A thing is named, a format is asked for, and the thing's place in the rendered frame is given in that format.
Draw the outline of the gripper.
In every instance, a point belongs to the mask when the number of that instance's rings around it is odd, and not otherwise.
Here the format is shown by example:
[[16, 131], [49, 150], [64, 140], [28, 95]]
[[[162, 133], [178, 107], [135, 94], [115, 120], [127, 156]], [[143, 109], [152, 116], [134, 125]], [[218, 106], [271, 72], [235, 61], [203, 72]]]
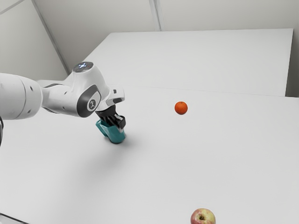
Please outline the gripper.
[[116, 112], [116, 105], [110, 106], [103, 111], [96, 111], [95, 113], [109, 126], [116, 126], [120, 133], [123, 132], [123, 128], [126, 125], [126, 119], [124, 116], [121, 116]]

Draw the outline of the teal faceted mug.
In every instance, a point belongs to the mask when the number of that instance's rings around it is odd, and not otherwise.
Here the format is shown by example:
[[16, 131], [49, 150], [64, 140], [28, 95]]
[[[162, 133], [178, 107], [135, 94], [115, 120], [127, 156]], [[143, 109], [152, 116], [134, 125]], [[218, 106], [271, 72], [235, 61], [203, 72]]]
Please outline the teal faceted mug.
[[115, 125], [110, 125], [101, 119], [96, 122], [96, 127], [114, 144], [122, 143], [126, 138], [124, 130], [119, 130]]

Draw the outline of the orange fruit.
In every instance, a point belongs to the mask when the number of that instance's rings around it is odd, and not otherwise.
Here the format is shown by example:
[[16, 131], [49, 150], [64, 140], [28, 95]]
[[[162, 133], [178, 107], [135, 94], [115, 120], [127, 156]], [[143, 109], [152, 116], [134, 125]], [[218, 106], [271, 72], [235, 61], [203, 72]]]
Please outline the orange fruit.
[[185, 102], [179, 101], [175, 104], [174, 110], [177, 114], [183, 115], [188, 111], [188, 106]]

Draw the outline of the red yellow apple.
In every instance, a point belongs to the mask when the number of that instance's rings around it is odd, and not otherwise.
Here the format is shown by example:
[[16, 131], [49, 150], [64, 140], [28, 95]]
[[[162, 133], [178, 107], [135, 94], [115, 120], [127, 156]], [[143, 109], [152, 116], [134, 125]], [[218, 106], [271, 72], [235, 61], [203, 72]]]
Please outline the red yellow apple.
[[216, 224], [216, 218], [209, 209], [196, 209], [191, 215], [191, 224]]

